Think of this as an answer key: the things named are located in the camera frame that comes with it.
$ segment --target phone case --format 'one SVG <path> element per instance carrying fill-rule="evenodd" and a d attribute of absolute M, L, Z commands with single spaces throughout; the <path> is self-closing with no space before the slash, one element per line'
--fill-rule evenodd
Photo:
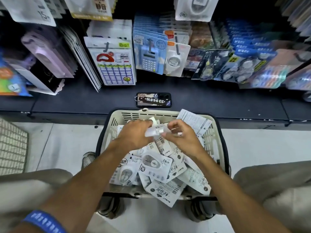
<path fill-rule="evenodd" d="M 135 100 L 138 107 L 171 107 L 170 93 L 137 93 Z"/>

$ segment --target blue wristband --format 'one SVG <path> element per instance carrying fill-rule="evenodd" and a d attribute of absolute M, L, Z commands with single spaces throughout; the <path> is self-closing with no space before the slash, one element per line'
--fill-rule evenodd
<path fill-rule="evenodd" d="M 25 217 L 23 222 L 36 225 L 46 233 L 66 233 L 65 229 L 54 217 L 41 210 L 32 211 Z"/>

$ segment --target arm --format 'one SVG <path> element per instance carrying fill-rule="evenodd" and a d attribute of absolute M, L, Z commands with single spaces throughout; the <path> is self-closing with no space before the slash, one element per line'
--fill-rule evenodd
<path fill-rule="evenodd" d="M 182 120 L 168 124 L 162 136 L 177 145 L 201 169 L 236 233 L 290 233 L 282 223 L 245 194 L 202 147 L 192 128 Z"/>
<path fill-rule="evenodd" d="M 56 191 L 39 209 L 51 214 L 67 233 L 84 233 L 109 180 L 122 158 L 131 150 L 140 149 L 152 141 L 145 131 L 150 120 L 127 123 L 119 136 L 90 165 Z M 20 223 L 11 233 L 39 233 L 30 223 Z"/>

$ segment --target white floor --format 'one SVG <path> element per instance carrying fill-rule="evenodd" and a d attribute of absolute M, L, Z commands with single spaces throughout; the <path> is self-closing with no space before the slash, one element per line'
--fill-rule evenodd
<path fill-rule="evenodd" d="M 16 123 L 28 131 L 30 151 L 26 171 L 62 168 L 72 174 L 81 169 L 82 155 L 95 151 L 103 127 Z M 310 160 L 311 132 L 255 129 L 223 129 L 232 176 L 243 167 Z M 226 216 L 194 223 L 186 218 L 182 201 L 169 208 L 156 199 L 126 200 L 126 211 L 107 220 L 121 233 L 231 233 Z M 116 232 L 106 222 L 99 222 L 96 232 Z"/>

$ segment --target green price sticker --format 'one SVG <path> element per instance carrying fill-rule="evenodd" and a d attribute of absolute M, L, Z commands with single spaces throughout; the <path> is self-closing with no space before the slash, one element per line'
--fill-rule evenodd
<path fill-rule="evenodd" d="M 119 47 L 127 47 L 127 48 L 130 48 L 130 43 L 119 43 Z"/>

